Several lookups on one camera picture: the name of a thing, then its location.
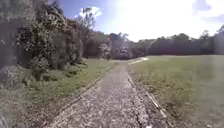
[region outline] blue sky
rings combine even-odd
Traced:
[[[69,18],[86,6],[99,8],[95,30],[128,33],[134,41],[181,32],[199,37],[224,24],[224,0],[60,0]]]

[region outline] bush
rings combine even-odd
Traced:
[[[25,73],[26,70],[21,67],[4,67],[0,70],[0,84],[6,89],[16,88],[21,84]]]
[[[30,61],[29,67],[33,70],[33,75],[39,80],[40,75],[49,68],[49,64],[45,58],[35,57]]]

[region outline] tree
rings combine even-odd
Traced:
[[[80,31],[78,32],[78,56],[77,62],[82,63],[83,52],[86,51],[87,42],[92,38],[92,28],[95,26],[95,15],[96,13],[92,12],[91,7],[86,7],[81,10],[81,15],[75,18],[78,24],[80,24]]]

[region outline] grass verge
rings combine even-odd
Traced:
[[[224,80],[220,77],[224,75],[223,59],[152,57],[131,65],[130,72],[136,82],[156,96],[177,127],[221,128],[224,114],[217,113],[224,110]]]
[[[9,127],[41,127],[44,121],[50,121],[66,102],[76,97],[89,83],[115,66],[115,63],[105,60],[85,61],[87,67],[77,65],[64,71],[48,71],[39,81],[28,75],[20,88],[0,90],[0,100],[3,101],[0,104],[4,104],[0,111]]]

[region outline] dirt road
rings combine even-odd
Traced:
[[[119,65],[46,128],[167,128],[144,94]]]

